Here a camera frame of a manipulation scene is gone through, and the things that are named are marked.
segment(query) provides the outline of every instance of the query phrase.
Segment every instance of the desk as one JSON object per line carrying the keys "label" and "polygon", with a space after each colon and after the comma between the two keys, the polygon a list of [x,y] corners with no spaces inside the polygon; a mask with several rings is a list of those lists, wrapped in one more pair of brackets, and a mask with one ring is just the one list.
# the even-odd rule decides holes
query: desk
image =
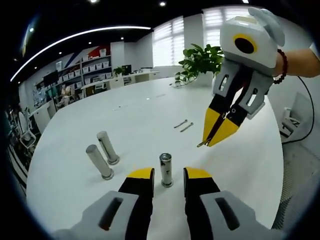
{"label": "desk", "polygon": [[29,114],[29,118],[34,116],[35,123],[42,134],[49,124],[51,118],[56,113],[56,107],[53,100],[50,100],[43,104],[38,109]]}
{"label": "desk", "polygon": [[[211,88],[173,88],[174,78],[120,87],[59,110],[43,133],[29,168],[26,199],[49,231],[72,227],[83,211],[110,190],[118,190],[135,169],[154,167],[153,214],[148,239],[189,239],[185,216],[183,168],[206,169],[221,190],[228,190],[255,210],[271,228],[283,185],[283,152],[268,98],[241,128],[213,147],[202,141]],[[188,119],[184,132],[174,126]],[[99,131],[107,131],[120,162],[105,181],[86,155]],[[174,185],[161,185],[159,155],[172,155]]]}
{"label": "desk", "polygon": [[129,75],[123,75],[123,76],[117,76],[117,77],[113,77],[113,78],[109,78],[109,79],[104,79],[101,81],[96,81],[96,82],[92,82],[89,83],[87,85],[84,85],[81,90],[84,90],[86,88],[95,86],[95,85],[100,85],[102,83],[106,83],[106,82],[110,82],[110,81],[115,81],[115,80],[120,80],[122,82],[122,85],[124,86],[125,84],[123,83],[124,78],[132,78],[133,83],[138,83],[139,81],[136,81],[136,77],[138,76],[146,76],[149,75],[150,78],[150,74],[157,74],[159,73],[159,71],[150,71],[150,72],[138,72],[138,73],[133,73],[133,74],[129,74]]}

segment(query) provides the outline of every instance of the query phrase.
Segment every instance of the metal rod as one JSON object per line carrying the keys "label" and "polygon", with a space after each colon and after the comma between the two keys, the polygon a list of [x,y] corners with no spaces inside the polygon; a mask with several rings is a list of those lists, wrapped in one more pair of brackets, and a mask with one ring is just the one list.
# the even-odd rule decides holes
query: metal rod
{"label": "metal rod", "polygon": [[114,148],[112,147],[107,132],[101,131],[96,135],[96,137],[99,140],[104,154],[106,155],[108,164],[116,165],[120,161],[120,157],[116,154]]}
{"label": "metal rod", "polygon": [[174,184],[174,180],[172,179],[172,157],[169,153],[162,153],[159,159],[162,176],[161,184],[165,188],[170,188]]}
{"label": "metal rod", "polygon": [[114,171],[108,166],[108,164],[102,157],[97,145],[92,144],[88,146],[85,152],[86,154],[88,154],[95,167],[99,170],[103,179],[110,180],[113,178]]}
{"label": "metal rod", "polygon": [[199,143],[196,147],[200,148],[201,146],[208,144],[210,141],[211,141],[211,139],[205,140],[205,141]]}
{"label": "metal rod", "polygon": [[186,122],[188,122],[188,120],[184,120],[182,123],[178,124],[177,126],[174,126],[173,128],[176,129],[178,127],[180,127],[182,124],[185,124]]}
{"label": "metal rod", "polygon": [[188,126],[186,126],[184,129],[182,129],[182,130],[180,131],[180,133],[182,133],[182,132],[184,132],[185,130],[187,130],[188,128],[190,128],[193,124],[194,124],[194,123],[191,122]]}

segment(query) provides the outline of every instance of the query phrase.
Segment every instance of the human arm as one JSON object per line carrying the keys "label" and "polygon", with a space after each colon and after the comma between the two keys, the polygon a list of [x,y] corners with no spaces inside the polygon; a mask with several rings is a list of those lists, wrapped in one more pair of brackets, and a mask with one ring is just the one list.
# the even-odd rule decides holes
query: human arm
{"label": "human arm", "polygon": [[[317,50],[314,44],[311,48],[292,50],[285,52],[288,61],[287,75],[313,78],[320,75],[320,60],[316,56]],[[284,60],[278,53],[274,76],[283,72]]]}

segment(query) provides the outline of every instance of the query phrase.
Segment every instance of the metal cylinder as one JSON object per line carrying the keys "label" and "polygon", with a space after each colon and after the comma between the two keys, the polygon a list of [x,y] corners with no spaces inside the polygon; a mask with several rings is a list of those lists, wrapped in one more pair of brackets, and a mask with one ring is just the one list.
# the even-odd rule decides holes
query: metal cylinder
{"label": "metal cylinder", "polygon": [[169,153],[162,153],[159,159],[162,176],[161,184],[165,188],[170,188],[174,184],[174,180],[172,179],[171,155]]}
{"label": "metal cylinder", "polygon": [[101,131],[96,135],[96,137],[98,138],[101,148],[106,155],[108,164],[116,165],[120,161],[120,157],[116,154],[114,148],[112,147],[107,132]]}
{"label": "metal cylinder", "polygon": [[97,145],[92,144],[88,146],[85,152],[88,154],[95,167],[99,170],[103,179],[110,180],[113,178],[114,171],[108,166],[102,157]]}

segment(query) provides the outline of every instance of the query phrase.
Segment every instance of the black cable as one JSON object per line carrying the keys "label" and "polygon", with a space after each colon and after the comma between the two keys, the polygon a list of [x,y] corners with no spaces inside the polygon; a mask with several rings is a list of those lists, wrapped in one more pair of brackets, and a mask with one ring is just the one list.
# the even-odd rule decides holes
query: black cable
{"label": "black cable", "polygon": [[292,140],[292,141],[286,141],[284,143],[282,143],[282,145],[285,145],[285,144],[290,144],[290,143],[295,143],[295,142],[300,142],[304,139],[306,139],[312,132],[312,130],[314,129],[314,125],[315,125],[315,106],[314,106],[314,101],[312,100],[312,97],[311,97],[311,94],[309,92],[309,89],[307,88],[307,85],[305,84],[305,82],[301,79],[301,77],[297,76],[300,81],[303,83],[305,89],[307,90],[308,94],[309,94],[309,97],[310,97],[310,100],[311,100],[311,106],[312,106],[312,125],[311,125],[311,128],[310,128],[310,131],[307,133],[307,135],[305,135],[303,138],[301,139],[297,139],[297,140]]}

